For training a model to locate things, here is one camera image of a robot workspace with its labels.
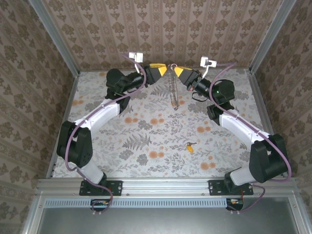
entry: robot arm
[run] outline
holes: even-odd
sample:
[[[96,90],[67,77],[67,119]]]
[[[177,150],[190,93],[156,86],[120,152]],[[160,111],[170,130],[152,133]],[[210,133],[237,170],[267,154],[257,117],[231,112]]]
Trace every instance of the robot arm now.
[[[213,61],[208,62],[210,62],[210,66],[215,67],[216,64],[213,64]],[[209,88],[211,82],[203,78],[199,71],[195,71],[191,68],[176,67],[175,73],[180,81],[187,86],[188,91],[196,91],[200,96],[210,99]],[[239,113],[230,104],[230,100],[234,99],[234,84],[232,81],[226,79],[220,80],[219,83],[212,87],[212,97],[223,109],[233,113],[234,116],[238,116]],[[211,120],[231,131],[244,142],[251,151],[248,166],[238,168],[225,174],[224,183],[229,192],[240,190],[239,186],[245,183],[255,181],[263,183],[275,176],[287,172],[288,168],[286,163],[279,153],[274,150],[264,138],[259,136],[259,133],[267,136],[269,140],[285,155],[285,157],[287,157],[285,142],[280,135],[275,134],[271,136],[269,133],[263,132],[259,129],[258,133],[255,133],[237,118],[228,113],[224,113],[215,105],[208,106],[207,112]]]
[[[167,67],[162,63],[152,63],[144,67],[146,77],[145,87],[157,82],[166,72]],[[94,114],[94,110],[81,119],[74,122],[65,121],[60,129],[58,140],[57,154],[65,159],[66,147],[69,137],[73,130],[81,122],[83,122],[76,131],[74,138],[71,141],[68,162],[74,167],[78,167],[81,173],[94,184],[106,187],[106,174],[100,170],[92,160],[93,148],[92,138],[99,129],[111,118],[122,113],[130,100],[126,97],[112,104],[106,105],[108,102],[126,95],[126,92],[131,92],[143,84],[143,75],[138,72],[133,72],[125,76],[118,69],[111,69],[107,73],[106,86],[107,95],[103,102],[94,110],[98,110]]]

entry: patterned wall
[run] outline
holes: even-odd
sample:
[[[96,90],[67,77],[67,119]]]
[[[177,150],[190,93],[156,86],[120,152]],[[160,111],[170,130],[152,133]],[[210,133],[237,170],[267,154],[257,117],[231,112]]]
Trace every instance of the patterned wall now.
[[[44,0],[80,70],[146,63],[199,66],[208,55],[248,67],[282,0]]]
[[[18,233],[44,178],[73,77],[26,0],[0,1],[0,233]]]
[[[311,0],[297,0],[256,77],[273,128],[287,142],[294,174],[312,214]]]

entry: vent grille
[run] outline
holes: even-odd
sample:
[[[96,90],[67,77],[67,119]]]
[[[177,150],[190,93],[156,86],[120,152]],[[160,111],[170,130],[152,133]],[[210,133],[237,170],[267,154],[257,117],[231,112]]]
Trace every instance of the vent grille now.
[[[45,208],[90,208],[90,198],[48,198]],[[115,198],[112,208],[227,207],[226,198]]]

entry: floral tablecloth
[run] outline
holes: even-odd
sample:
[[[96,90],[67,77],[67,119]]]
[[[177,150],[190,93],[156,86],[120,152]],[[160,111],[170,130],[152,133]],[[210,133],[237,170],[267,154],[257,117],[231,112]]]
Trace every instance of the floral tablecloth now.
[[[212,80],[220,70],[210,70]],[[224,78],[235,85],[231,104],[255,126],[261,121],[248,80],[248,70],[232,69]],[[81,73],[70,121],[97,107],[106,95],[106,72]],[[105,124],[93,138],[93,159],[108,177],[224,176],[249,161],[246,145],[210,121],[206,107],[178,80],[179,108],[171,106],[168,74],[131,97],[127,109]],[[194,150],[190,153],[186,143]],[[58,157],[53,177],[76,177]]]

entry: black mounting bracket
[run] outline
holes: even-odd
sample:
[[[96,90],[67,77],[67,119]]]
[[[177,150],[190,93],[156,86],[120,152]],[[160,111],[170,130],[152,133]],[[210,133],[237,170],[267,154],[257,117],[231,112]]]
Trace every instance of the black mounting bracket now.
[[[122,193],[122,180],[107,180],[106,188],[112,191],[114,196],[121,196]],[[109,196],[106,190],[95,187],[87,181],[82,181],[80,185],[80,196]]]
[[[220,195],[253,195],[253,187],[251,184],[246,183],[237,186],[237,189],[229,191],[226,187],[223,179],[213,179],[208,180],[209,194],[210,196],[220,196]]]

